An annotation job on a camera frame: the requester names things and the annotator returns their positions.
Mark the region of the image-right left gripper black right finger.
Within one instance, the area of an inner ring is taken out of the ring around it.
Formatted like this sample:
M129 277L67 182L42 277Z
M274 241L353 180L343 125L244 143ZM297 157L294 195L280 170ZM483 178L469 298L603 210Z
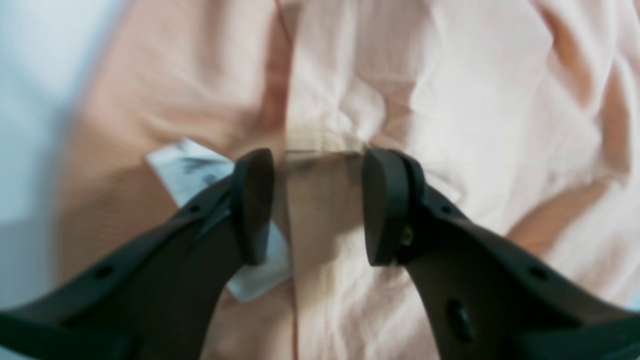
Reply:
M409 274L442 360L637 360L640 318L473 223L421 165L370 148L362 161L366 255Z

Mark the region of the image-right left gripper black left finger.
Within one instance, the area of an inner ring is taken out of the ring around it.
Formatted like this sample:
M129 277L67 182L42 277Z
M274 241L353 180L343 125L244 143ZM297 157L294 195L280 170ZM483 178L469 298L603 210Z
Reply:
M245 154L162 225L3 310L1 346L37 360L198 360L230 278L265 262L274 182L270 149Z

